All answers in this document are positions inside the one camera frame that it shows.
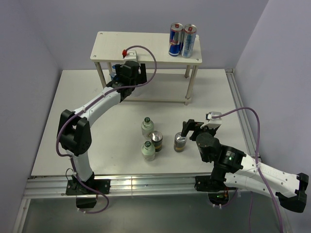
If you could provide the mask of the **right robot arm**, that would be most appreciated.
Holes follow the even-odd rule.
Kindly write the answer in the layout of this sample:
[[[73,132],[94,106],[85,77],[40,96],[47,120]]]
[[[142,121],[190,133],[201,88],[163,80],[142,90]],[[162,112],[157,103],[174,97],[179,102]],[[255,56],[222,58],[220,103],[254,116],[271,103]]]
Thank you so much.
[[[289,211],[302,213],[305,210],[308,175],[277,170],[241,150],[222,145],[215,137],[218,128],[219,125],[193,119],[183,122],[181,135],[187,136],[192,132],[190,140],[196,142],[202,161],[213,164],[210,175],[195,177],[197,191],[219,192],[225,188],[239,188],[274,197]]]

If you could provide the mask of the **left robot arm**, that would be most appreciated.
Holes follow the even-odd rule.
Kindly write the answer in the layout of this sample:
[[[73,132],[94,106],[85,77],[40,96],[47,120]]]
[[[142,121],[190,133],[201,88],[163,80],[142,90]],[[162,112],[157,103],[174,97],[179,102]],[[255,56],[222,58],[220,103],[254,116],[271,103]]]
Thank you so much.
[[[91,126],[106,111],[130,96],[136,87],[147,82],[145,64],[126,61],[117,64],[115,70],[114,79],[97,97],[75,111],[64,110],[60,116],[56,153],[70,159],[77,188],[84,194],[95,191],[94,172],[87,153],[92,143]]]

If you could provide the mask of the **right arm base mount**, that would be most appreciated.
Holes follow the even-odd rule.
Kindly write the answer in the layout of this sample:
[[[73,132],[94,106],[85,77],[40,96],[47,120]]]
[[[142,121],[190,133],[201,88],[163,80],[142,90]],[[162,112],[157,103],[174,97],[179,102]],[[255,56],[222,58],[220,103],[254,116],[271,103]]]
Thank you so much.
[[[237,188],[227,187],[224,183],[212,181],[210,175],[195,176],[194,189],[206,192],[209,205],[212,208],[223,209],[230,205],[239,196]]]

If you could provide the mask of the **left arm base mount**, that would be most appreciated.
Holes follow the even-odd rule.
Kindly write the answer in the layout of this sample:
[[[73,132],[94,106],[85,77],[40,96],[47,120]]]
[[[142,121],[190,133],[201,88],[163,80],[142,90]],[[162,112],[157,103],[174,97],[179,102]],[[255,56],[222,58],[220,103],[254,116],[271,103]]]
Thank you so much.
[[[110,180],[92,180],[86,184],[90,188],[103,194],[108,194],[110,189]],[[68,180],[65,192],[66,196],[76,196],[76,207],[80,209],[94,208],[99,194],[82,186],[75,177]]]

